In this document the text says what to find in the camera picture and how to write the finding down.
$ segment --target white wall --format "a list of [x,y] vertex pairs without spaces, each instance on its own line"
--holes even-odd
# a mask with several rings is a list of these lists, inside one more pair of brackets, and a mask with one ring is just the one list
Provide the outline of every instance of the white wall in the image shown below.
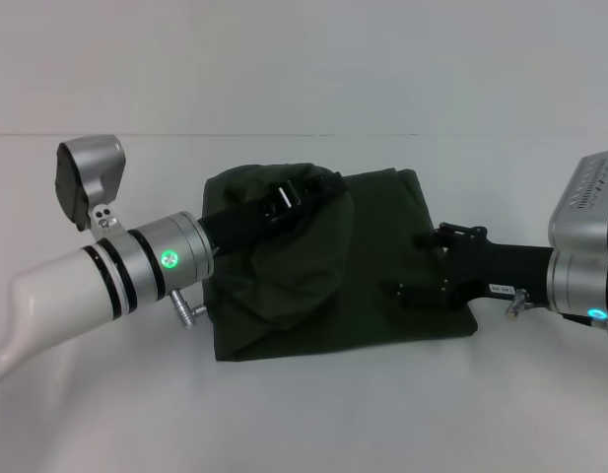
[[[547,244],[608,150],[608,1],[0,0],[0,339],[8,278],[90,241],[55,148],[101,132],[128,226],[312,161],[415,169],[436,222]],[[216,364],[206,320],[155,304],[0,386],[0,473],[608,471],[607,337],[474,308],[468,339]]]

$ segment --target small sticker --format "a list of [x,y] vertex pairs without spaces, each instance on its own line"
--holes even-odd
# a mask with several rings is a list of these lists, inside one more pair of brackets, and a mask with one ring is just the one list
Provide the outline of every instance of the small sticker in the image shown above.
[[508,296],[515,296],[516,294],[514,286],[502,286],[500,284],[491,284],[490,291],[495,294],[507,294]]

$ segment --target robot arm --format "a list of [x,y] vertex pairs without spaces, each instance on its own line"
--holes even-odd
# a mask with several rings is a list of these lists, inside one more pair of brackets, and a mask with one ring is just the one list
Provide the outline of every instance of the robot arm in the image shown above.
[[404,304],[460,307],[474,299],[511,300],[507,312],[546,307],[608,332],[608,152],[583,158],[549,225],[553,247],[494,244],[487,229],[441,224],[420,237],[444,248],[440,290],[394,288]]
[[58,201],[97,242],[11,281],[0,380],[35,354],[168,296],[192,326],[205,308],[190,308],[180,291],[209,278],[215,258],[291,229],[346,191],[339,173],[289,179],[260,199],[200,220],[179,212],[126,231],[109,206],[126,161],[117,138],[65,142],[57,158]]

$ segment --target green led light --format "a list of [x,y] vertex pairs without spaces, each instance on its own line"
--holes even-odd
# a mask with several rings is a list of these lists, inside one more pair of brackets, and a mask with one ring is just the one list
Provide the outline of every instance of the green led light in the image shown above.
[[178,264],[178,254],[176,254],[176,251],[172,251],[171,249],[164,251],[162,253],[162,264],[168,269],[176,266]]

